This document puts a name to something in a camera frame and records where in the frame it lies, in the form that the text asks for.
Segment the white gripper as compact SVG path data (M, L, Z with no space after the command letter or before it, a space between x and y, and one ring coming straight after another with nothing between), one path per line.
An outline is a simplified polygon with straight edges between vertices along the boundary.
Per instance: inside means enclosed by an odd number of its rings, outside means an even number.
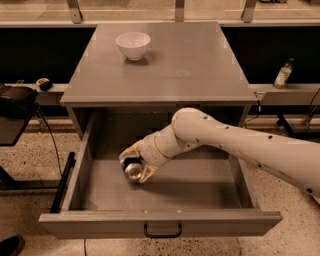
M164 165L171 157L167 154L168 136L153 133L125 148L119 154L119 161L126 158L142 157L148 164L143 164L138 182L145 183L157 171L157 167Z

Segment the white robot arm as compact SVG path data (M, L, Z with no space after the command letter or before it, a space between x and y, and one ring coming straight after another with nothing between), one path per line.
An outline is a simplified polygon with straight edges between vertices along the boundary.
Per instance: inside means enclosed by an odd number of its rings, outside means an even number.
M146 182L179 154L213 146L242 159L301 191L320 198L320 144L221 123L194 108L182 108L171 123L119 155L129 180Z

